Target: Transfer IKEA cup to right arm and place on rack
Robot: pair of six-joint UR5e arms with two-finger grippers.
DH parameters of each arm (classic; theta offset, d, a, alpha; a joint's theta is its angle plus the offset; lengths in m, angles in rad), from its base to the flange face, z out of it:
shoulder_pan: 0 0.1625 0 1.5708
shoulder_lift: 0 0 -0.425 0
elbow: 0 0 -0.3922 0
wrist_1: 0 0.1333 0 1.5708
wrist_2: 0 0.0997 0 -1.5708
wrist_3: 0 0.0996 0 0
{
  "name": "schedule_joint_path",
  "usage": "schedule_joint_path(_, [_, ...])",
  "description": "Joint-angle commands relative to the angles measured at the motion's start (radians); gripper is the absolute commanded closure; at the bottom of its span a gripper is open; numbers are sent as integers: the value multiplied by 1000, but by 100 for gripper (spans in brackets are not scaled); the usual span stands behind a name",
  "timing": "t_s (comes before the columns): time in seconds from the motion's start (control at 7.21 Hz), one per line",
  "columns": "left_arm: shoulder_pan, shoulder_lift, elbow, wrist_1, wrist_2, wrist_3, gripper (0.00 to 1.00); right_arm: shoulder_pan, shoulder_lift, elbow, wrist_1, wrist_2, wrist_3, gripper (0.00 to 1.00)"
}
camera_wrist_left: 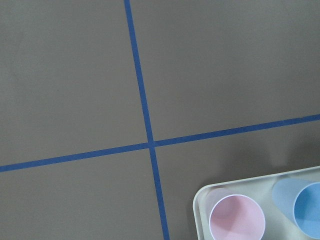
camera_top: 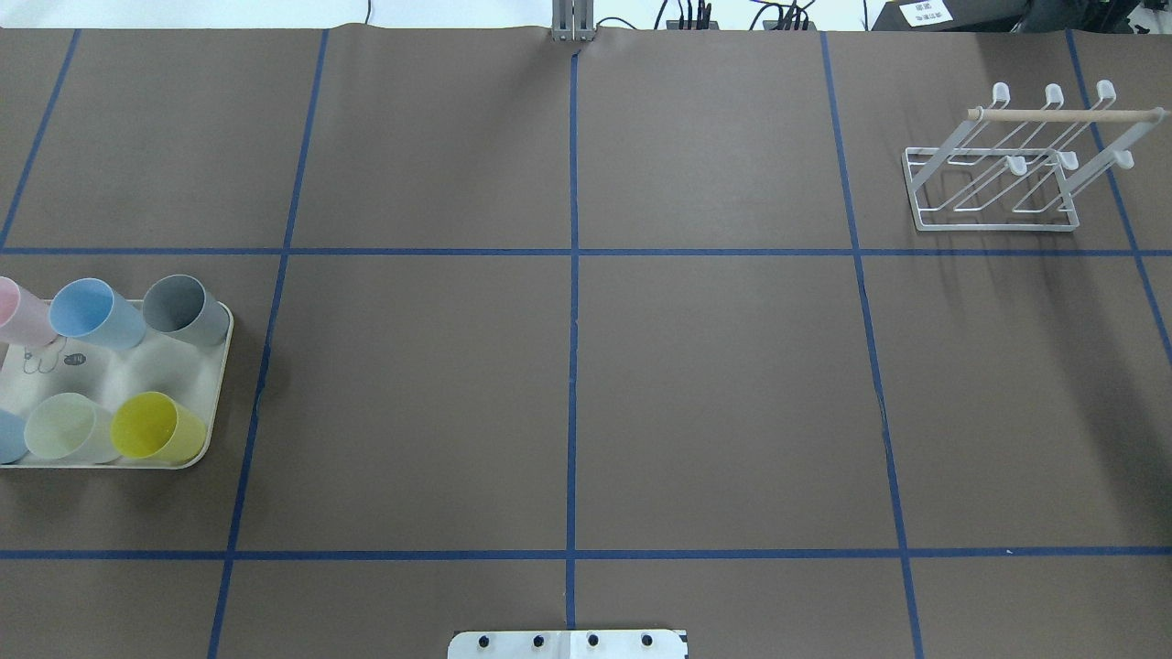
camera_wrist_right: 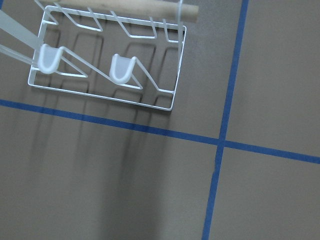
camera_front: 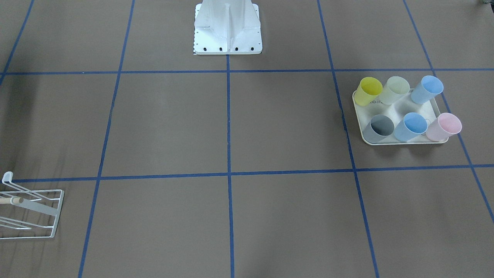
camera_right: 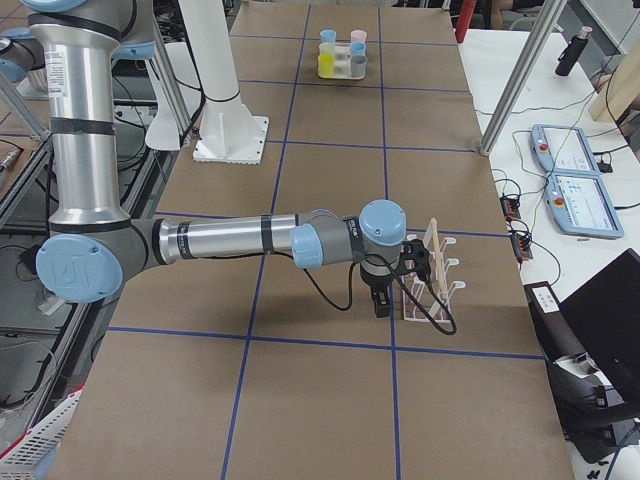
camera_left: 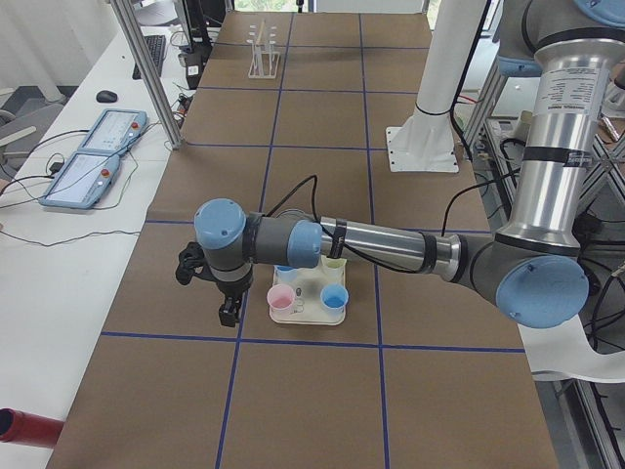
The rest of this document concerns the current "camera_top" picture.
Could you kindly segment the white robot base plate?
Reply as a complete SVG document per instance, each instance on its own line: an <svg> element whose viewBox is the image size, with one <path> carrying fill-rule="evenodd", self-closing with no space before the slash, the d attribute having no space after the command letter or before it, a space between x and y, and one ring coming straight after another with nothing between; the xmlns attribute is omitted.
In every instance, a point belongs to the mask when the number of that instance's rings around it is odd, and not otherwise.
<svg viewBox="0 0 1172 659"><path fill-rule="evenodd" d="M684 631L670 629L469 631L448 658L688 658Z"/></svg>

